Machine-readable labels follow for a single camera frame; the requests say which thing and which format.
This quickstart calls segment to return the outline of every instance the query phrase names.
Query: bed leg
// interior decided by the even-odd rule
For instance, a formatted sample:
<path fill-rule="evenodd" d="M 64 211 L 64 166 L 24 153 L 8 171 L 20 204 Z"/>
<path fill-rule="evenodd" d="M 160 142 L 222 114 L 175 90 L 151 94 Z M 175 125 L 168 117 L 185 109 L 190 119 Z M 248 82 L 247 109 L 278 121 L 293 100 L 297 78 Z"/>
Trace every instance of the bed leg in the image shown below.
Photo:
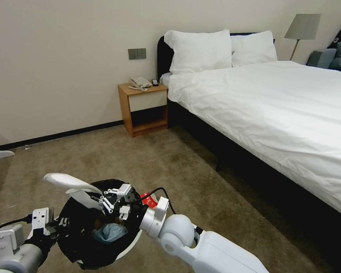
<path fill-rule="evenodd" d="M 217 163 L 216 163 L 216 168 L 215 168 L 215 171 L 216 172 L 219 172 L 220 171 L 220 166 L 221 166 L 221 162 L 220 162 L 220 158 L 218 157 L 217 158 Z"/>

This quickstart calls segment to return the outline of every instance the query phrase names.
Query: wall switch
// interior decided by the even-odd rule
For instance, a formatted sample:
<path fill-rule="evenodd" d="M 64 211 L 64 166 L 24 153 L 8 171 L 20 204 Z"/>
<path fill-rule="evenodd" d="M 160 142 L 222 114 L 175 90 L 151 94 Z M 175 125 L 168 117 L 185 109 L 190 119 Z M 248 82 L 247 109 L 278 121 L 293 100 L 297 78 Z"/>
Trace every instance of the wall switch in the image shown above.
<path fill-rule="evenodd" d="M 129 52 L 129 60 L 147 58 L 146 49 L 128 49 L 128 52 Z"/>
<path fill-rule="evenodd" d="M 135 49 L 128 49 L 129 52 L 129 60 L 135 59 Z"/>

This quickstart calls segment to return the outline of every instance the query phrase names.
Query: white duvet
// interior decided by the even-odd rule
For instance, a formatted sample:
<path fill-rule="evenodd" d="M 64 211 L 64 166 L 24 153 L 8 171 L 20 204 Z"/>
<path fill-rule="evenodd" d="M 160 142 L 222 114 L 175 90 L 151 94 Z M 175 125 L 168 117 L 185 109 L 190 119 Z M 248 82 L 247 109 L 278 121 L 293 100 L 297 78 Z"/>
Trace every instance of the white duvet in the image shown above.
<path fill-rule="evenodd" d="M 278 61 L 172 75 L 168 97 L 341 212 L 341 72 Z"/>

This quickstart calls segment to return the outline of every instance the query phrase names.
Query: lamp shade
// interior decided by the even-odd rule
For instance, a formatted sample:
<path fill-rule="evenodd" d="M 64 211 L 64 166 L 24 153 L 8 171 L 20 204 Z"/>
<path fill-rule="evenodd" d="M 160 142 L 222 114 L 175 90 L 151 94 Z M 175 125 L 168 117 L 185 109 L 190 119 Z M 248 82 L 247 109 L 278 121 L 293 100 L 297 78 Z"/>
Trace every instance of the lamp shade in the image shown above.
<path fill-rule="evenodd" d="M 314 40 L 321 14 L 297 14 L 284 38 Z"/>

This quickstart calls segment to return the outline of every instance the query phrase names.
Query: black remote control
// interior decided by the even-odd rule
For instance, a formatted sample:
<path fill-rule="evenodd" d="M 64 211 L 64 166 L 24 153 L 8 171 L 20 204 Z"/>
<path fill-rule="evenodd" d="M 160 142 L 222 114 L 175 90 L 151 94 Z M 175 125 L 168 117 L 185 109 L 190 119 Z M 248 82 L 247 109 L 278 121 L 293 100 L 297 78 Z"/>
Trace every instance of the black remote control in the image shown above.
<path fill-rule="evenodd" d="M 152 82 L 153 82 L 153 86 L 158 86 L 158 80 L 157 79 L 152 79 Z"/>

